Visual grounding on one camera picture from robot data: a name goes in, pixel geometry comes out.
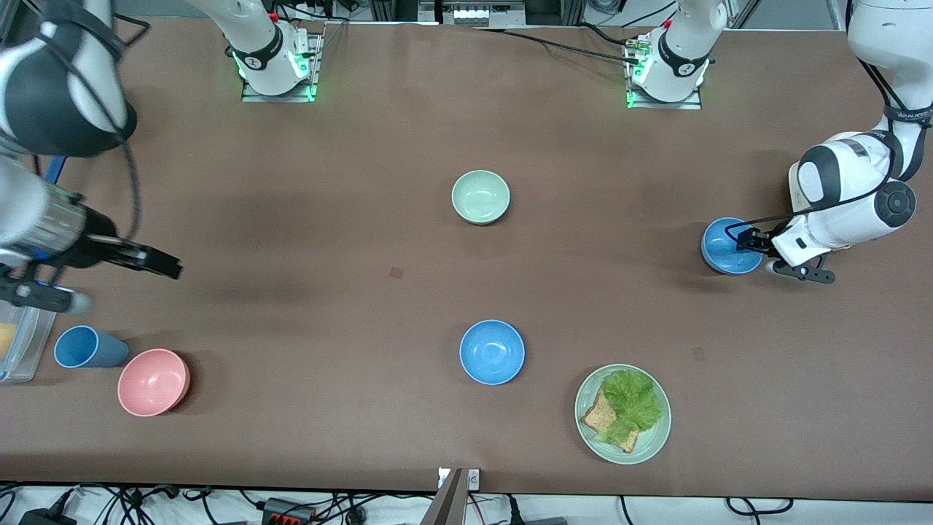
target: plate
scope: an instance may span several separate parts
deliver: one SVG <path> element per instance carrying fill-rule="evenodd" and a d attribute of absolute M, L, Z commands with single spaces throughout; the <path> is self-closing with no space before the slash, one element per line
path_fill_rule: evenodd
<path fill-rule="evenodd" d="M 603 387 L 603 380 L 619 370 L 641 372 L 651 377 L 651 381 L 654 383 L 654 393 L 658 396 L 658 400 L 661 401 L 661 418 L 653 427 L 638 434 L 638 441 L 635 442 L 635 449 L 631 454 L 626 454 L 615 445 L 597 441 L 596 431 L 584 425 L 583 421 L 581 421 L 596 399 L 599 389 Z M 661 451 L 661 448 L 667 443 L 667 436 L 671 433 L 671 404 L 667 400 L 667 394 L 664 393 L 661 384 L 651 374 L 630 364 L 608 364 L 584 379 L 583 384 L 580 385 L 580 389 L 577 391 L 577 400 L 574 403 L 574 417 L 577 420 L 577 430 L 580 432 L 580 437 L 583 438 L 583 442 L 586 443 L 587 447 L 600 458 L 620 465 L 634 465 L 650 460 Z"/>

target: lettuce leaf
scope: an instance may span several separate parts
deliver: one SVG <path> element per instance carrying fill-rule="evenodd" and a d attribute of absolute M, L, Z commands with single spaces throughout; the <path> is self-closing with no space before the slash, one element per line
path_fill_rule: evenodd
<path fill-rule="evenodd" d="M 633 430 L 644 432 L 661 418 L 661 401 L 654 393 L 654 381 L 634 370 L 613 372 L 603 380 L 603 394 L 616 411 L 616 422 L 596 439 L 618 445 Z"/>
<path fill-rule="evenodd" d="M 610 445 L 621 445 L 629 440 L 629 434 L 638 430 L 638 426 L 631 421 L 616 419 L 612 426 L 596 435 L 596 439 Z"/>

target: mounting plate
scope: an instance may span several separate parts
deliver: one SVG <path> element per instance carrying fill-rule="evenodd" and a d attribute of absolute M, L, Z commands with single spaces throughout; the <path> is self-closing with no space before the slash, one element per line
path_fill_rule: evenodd
<path fill-rule="evenodd" d="M 622 46 L 622 55 L 626 58 L 635 58 L 643 60 L 635 50 Z M 693 93 L 686 100 L 680 102 L 662 102 L 651 98 L 645 90 L 638 84 L 632 82 L 632 77 L 638 64 L 625 64 L 625 101 L 627 107 L 650 107 L 653 109 L 703 109 L 700 99 L 700 89 L 693 90 Z"/>
<path fill-rule="evenodd" d="M 438 469 L 438 489 L 444 485 L 444 480 L 447 479 L 447 476 L 451 473 L 452 469 L 439 468 Z M 480 489 L 480 469 L 469 469 L 466 471 L 468 478 L 467 488 L 471 492 L 476 492 Z"/>
<path fill-rule="evenodd" d="M 321 76 L 321 54 L 324 51 L 324 38 L 320 33 L 308 34 L 308 58 L 296 61 L 296 67 L 307 67 L 308 77 L 291 90 L 279 95 L 269 96 L 256 92 L 243 81 L 240 100 L 243 102 L 314 102 L 317 98 L 317 81 Z"/>

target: blue bowl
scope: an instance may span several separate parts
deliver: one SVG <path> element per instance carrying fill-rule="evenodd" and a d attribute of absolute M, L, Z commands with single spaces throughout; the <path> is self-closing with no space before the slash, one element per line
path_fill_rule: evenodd
<path fill-rule="evenodd" d="M 522 336 L 507 322 L 482 320 L 460 340 L 460 364 L 466 374 L 483 385 L 501 385 L 515 377 L 524 364 Z"/>
<path fill-rule="evenodd" d="M 723 217 L 710 222 L 703 232 L 700 242 L 700 251 L 706 263 L 720 274 L 740 276 L 759 267 L 764 260 L 764 254 L 749 249 L 741 249 L 726 234 L 726 227 L 744 222 L 735 217 Z M 738 236 L 751 226 L 732 228 L 730 233 Z"/>

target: clear plastic bin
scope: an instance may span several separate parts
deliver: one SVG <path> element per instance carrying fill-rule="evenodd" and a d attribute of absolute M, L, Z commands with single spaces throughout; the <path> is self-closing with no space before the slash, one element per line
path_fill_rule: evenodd
<path fill-rule="evenodd" d="M 26 307 L 17 308 L 0 301 L 0 323 L 16 327 L 16 334 L 9 349 L 0 348 L 0 385 L 25 383 L 35 376 L 35 368 L 49 340 L 49 331 L 55 314 L 45 310 Z"/>

